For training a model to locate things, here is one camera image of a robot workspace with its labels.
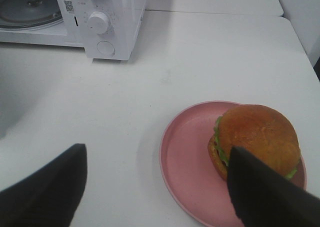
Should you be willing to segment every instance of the white table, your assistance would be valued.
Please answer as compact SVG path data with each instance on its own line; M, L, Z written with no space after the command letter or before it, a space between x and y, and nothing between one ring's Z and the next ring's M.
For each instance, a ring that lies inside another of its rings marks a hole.
M147 0L146 9L260 16L284 14L279 0Z
M167 191L158 150L178 112L210 100L286 115L307 190L320 197L320 83L284 18L146 11L128 62L4 43L0 59L1 100L9 108L2 110L0 189L85 143L88 179L72 227L202 226Z

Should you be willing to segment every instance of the plate rim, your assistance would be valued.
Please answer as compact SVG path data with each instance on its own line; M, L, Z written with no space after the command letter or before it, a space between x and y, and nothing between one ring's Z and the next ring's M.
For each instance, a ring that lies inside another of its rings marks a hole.
M199 102L193 105L190 105L189 107L186 107L185 109L181 110L180 112L178 112L173 118L172 120L168 123L168 125L166 126L166 128L163 131L162 137L161 137L161 143L160 143L160 147L158 150L158 160L159 160L159 164L160 164L160 170L161 170L161 175L162 175L162 179L165 183L166 188L168 189L169 193L171 194L171 196L173 197L173 199L175 200L175 202L179 205L180 208L183 209L183 211L185 211L188 215L190 215L192 218L194 218L195 220L197 220L198 222L200 222L201 224L207 226L207 227L216 227L214 225L211 225L205 221L203 221L202 219L200 219L199 217L195 216L193 213L191 213L178 199L178 197L174 194L172 188L170 187L167 178L165 177L165 173L164 173L164 168L163 168L163 163L162 163L162 149L163 149L163 142L164 142L164 138L166 136L166 133L168 131L168 129L170 128L170 126L172 125L172 123L184 112L186 112L189 109L192 109L196 106L200 106L200 105L204 105L204 104L210 104L210 103L227 103L227 104L235 104L235 105L243 105L242 103L238 103L238 102L233 102L233 101L227 101L227 100L209 100L209 101L203 101L203 102ZM303 182L303 190L307 189L307 171L306 171L306 166L305 166L305 162L304 159L302 157L302 155L300 155L300 159L301 159L301 163L302 163L302 170L303 170L303 175L304 175L304 182Z

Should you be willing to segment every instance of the microwave knob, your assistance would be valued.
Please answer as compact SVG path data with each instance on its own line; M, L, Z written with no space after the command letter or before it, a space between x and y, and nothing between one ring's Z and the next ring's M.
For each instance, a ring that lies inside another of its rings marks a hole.
M95 11L89 16L87 25L94 33L103 34L110 27L109 17L105 13Z

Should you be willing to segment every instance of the burger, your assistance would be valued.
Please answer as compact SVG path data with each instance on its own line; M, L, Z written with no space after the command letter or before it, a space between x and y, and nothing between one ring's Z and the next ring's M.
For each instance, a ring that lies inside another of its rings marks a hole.
M233 146L245 148L280 175L297 172L300 148L289 120L278 111L258 104L233 107L218 117L207 145L211 161L226 180Z

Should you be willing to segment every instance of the white microwave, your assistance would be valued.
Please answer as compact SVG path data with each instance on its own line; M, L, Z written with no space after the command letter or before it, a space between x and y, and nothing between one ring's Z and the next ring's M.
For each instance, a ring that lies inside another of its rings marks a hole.
M0 0L0 42L82 47L128 60L146 0Z

